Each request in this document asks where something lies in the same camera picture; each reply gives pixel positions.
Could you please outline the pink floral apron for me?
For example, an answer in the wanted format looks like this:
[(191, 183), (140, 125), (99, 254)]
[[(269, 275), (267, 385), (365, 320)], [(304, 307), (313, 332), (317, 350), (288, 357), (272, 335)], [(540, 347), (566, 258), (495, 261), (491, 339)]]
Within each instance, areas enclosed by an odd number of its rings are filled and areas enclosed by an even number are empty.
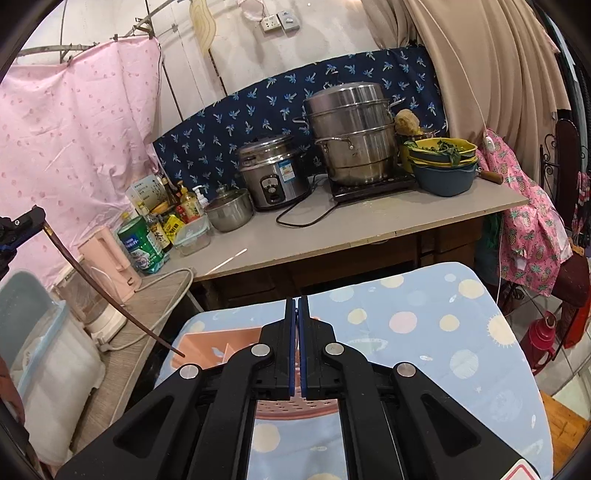
[(501, 277), (550, 296), (560, 267), (573, 255), (562, 218), (545, 190), (522, 170), (514, 151), (494, 131), (486, 132), (478, 160), (484, 170), (501, 175), (505, 186), (526, 198), (525, 204), (503, 213)]

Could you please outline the pink dotted curtain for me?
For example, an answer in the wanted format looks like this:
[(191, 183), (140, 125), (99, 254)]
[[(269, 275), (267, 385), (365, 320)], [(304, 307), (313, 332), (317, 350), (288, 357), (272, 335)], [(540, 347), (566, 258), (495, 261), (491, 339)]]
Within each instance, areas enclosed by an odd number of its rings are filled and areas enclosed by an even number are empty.
[(39, 206), (71, 252), (130, 206), (158, 166), (152, 146), (161, 49), (122, 39), (68, 63), (14, 65), (1, 82), (1, 214)]

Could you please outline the blue dish rack lid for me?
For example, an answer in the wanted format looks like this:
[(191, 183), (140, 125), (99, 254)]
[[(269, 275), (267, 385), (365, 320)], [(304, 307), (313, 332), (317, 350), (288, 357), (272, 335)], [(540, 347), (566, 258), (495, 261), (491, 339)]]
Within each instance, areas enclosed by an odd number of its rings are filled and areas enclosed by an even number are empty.
[(11, 367), (26, 338), (56, 303), (31, 273), (14, 273), (2, 286), (0, 297), (0, 352)]

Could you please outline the small steel lidded pot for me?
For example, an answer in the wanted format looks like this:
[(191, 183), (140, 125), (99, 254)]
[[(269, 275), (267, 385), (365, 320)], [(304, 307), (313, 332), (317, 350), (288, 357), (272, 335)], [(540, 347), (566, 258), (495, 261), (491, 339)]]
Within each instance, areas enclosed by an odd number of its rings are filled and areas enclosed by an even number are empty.
[(254, 215), (249, 191), (220, 187), (217, 195), (204, 208), (211, 225), (221, 233), (235, 231), (249, 223)]

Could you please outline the blue and yellow bowls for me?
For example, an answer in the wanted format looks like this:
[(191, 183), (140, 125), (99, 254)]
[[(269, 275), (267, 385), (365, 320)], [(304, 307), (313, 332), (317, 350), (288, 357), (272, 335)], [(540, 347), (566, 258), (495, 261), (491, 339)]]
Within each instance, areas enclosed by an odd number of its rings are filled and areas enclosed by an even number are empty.
[(478, 147), (473, 143), (437, 137), (408, 140), (404, 146), (423, 190), (440, 197), (454, 197), (472, 187), (478, 163)]

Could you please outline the pink perforated utensil holder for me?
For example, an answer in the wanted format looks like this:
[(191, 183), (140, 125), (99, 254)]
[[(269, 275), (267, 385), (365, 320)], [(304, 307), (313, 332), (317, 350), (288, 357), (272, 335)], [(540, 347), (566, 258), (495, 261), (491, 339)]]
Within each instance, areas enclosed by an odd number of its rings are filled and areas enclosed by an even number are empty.
[[(177, 347), (185, 356), (176, 354), (164, 362), (164, 366), (174, 372), (181, 366), (194, 363), (202, 369), (212, 368), (228, 362), (238, 350), (252, 347), (259, 342), (260, 327), (218, 330), (211, 332), (197, 331), (191, 327), (179, 337)], [(301, 395), (300, 352), (295, 355), (294, 395), (288, 401), (259, 401), (256, 418), (259, 420), (304, 420), (317, 418), (339, 411), (335, 399), (310, 401)]]

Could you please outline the yellow seasoning packet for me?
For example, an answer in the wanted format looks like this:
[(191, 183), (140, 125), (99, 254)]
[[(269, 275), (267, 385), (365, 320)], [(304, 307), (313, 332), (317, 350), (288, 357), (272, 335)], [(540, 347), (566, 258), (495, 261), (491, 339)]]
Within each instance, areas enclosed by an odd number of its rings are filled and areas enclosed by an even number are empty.
[(171, 243), (175, 242), (178, 232), (184, 227), (185, 223), (175, 214), (169, 214), (163, 220), (163, 230)]

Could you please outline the white blender base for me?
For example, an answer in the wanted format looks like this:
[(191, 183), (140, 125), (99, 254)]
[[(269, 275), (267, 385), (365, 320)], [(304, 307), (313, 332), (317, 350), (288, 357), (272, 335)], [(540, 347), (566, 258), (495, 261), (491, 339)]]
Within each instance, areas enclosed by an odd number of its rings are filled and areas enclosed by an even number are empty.
[(51, 292), (60, 300), (66, 301), (72, 315), (98, 346), (109, 343), (127, 322), (127, 319), (71, 266), (66, 266), (60, 271)]

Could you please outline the wall power socket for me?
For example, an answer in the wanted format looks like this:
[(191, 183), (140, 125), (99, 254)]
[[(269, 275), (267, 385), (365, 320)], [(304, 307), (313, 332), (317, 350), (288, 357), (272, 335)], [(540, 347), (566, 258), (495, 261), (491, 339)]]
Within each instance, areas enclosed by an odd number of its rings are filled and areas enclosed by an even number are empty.
[(263, 17), (260, 20), (260, 27), (262, 27), (264, 33), (270, 33), (279, 29), (290, 33), (299, 30), (301, 23), (293, 12), (283, 10), (276, 14)]

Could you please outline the beige hanging curtain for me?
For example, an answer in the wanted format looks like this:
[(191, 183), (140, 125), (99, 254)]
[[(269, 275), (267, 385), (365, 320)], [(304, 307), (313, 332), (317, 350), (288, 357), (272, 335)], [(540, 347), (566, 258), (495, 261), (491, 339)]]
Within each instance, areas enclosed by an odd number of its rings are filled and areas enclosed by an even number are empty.
[(366, 1), (363, 10), (379, 46), (425, 46), (452, 136), (498, 135), (538, 178), (539, 147), (570, 102), (558, 49), (528, 2)]

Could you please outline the glass food container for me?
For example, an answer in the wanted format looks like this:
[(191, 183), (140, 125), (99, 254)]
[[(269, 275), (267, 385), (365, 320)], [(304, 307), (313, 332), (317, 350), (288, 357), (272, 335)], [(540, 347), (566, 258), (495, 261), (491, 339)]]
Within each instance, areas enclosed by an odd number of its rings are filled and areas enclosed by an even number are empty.
[(173, 245), (182, 256), (189, 256), (211, 244), (211, 236), (211, 222), (204, 215), (181, 227)]

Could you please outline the green dish soap bottle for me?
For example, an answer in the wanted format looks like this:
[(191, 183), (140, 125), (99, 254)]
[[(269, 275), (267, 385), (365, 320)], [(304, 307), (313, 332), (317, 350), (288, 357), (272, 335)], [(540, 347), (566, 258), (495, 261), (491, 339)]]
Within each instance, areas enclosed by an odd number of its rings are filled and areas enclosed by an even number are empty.
[(143, 274), (157, 273), (164, 264), (164, 253), (142, 216), (122, 213), (117, 237), (130, 255), (135, 267)]

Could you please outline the navy floral backsplash cloth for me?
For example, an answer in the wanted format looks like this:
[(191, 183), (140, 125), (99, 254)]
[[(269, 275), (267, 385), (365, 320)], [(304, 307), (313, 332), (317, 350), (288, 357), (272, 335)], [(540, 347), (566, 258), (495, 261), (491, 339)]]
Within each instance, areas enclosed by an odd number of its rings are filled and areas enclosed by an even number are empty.
[(352, 82), (379, 84), (389, 100), (412, 110), (422, 127), (447, 134), (435, 68), (426, 48), (412, 45), (348, 54), (267, 77), (199, 110), (153, 146), (173, 183), (204, 187), (207, 198), (214, 198), (221, 186), (245, 185), (238, 172), (238, 149), (267, 137), (294, 136), (312, 175), (321, 170), (322, 155), (304, 101)]

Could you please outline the stainless steel steamer pot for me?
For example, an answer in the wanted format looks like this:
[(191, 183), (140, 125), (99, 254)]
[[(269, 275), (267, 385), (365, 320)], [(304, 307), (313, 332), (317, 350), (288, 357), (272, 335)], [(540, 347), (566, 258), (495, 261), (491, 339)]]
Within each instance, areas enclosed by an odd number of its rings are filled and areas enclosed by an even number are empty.
[(373, 185), (389, 178), (398, 153), (391, 107), (399, 104), (378, 83), (346, 83), (305, 99), (294, 123), (310, 129), (332, 182)]

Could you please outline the white dish rack bin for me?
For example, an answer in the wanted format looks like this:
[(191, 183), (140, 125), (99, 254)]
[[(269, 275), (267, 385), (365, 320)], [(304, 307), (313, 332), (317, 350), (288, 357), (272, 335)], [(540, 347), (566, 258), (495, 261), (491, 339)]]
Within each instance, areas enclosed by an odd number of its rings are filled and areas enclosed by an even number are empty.
[(98, 349), (64, 301), (52, 302), (19, 322), (15, 352), (6, 358), (25, 412), (25, 429), (40, 461), (59, 467), (91, 391), (105, 365)]

